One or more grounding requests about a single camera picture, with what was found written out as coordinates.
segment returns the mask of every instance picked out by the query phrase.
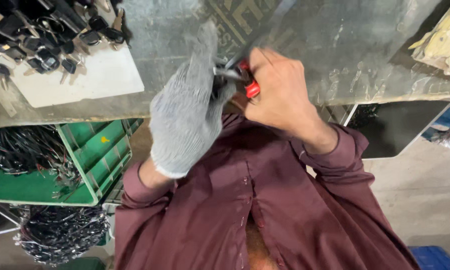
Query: gloved hand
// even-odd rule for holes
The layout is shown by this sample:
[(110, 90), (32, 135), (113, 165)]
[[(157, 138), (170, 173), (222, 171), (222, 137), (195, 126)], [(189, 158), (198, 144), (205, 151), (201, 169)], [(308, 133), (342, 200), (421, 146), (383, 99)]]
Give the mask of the gloved hand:
[(182, 64), (150, 105), (151, 159), (170, 178), (187, 175), (222, 131), (224, 104), (236, 91), (228, 83), (212, 96), (217, 30), (209, 21), (194, 38), (190, 62)]

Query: white board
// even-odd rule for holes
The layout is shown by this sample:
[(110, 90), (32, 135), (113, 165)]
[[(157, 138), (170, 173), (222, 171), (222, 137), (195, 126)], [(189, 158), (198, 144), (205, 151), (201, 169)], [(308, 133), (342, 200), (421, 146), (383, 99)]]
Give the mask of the white board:
[[(109, 22), (115, 14), (101, 12)], [(82, 54), (84, 67), (77, 67), (75, 74), (69, 74), (60, 84), (63, 67), (45, 74), (34, 73), (24, 76), (30, 67), (25, 63), (17, 65), (10, 77), (30, 105), (34, 108), (125, 95), (144, 90), (137, 67), (126, 43), (112, 50), (105, 39), (96, 46), (88, 47), (90, 55)], [(0, 62), (10, 66), (3, 59)]]

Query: blue plastic crate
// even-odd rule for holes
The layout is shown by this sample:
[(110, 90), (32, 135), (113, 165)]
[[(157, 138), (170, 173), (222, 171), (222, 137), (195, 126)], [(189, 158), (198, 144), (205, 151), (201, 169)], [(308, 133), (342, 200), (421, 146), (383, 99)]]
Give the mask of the blue plastic crate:
[(450, 256), (439, 246), (414, 246), (410, 251), (422, 270), (450, 270)]

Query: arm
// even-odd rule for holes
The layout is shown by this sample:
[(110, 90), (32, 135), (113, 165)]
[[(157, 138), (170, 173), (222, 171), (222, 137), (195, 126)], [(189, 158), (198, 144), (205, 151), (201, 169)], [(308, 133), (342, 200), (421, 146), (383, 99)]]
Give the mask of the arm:
[(187, 175), (220, 134), (223, 105), (235, 92), (234, 84), (210, 98), (216, 28), (210, 21), (191, 39), (191, 60), (184, 62), (150, 104), (150, 156), (128, 169), (125, 193), (115, 211), (115, 268), (147, 259), (172, 199), (174, 178)]
[(317, 171), (321, 185), (367, 213), (383, 217), (369, 187), (374, 176), (363, 170), (361, 154), (368, 145), (366, 138), (320, 119), (308, 98), (302, 63), (271, 49), (255, 48), (250, 67), (260, 95), (255, 102), (241, 104), (246, 118), (292, 134), (293, 149), (304, 164)]
[[(116, 269), (127, 268), (134, 250), (147, 253), (172, 198), (174, 181), (158, 173), (148, 159), (126, 170), (123, 186), (122, 205), (115, 209)], [(138, 235), (150, 236), (150, 241), (139, 242)]]

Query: person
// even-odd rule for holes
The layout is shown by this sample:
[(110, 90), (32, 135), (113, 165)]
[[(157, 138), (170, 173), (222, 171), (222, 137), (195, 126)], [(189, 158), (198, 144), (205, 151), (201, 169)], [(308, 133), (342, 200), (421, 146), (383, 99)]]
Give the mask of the person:
[(320, 119), (300, 61), (254, 48), (259, 100), (221, 116), (235, 87), (212, 93), (215, 33), (200, 28), (153, 99), (150, 159), (123, 177), (115, 268), (419, 269), (370, 189), (366, 138)]

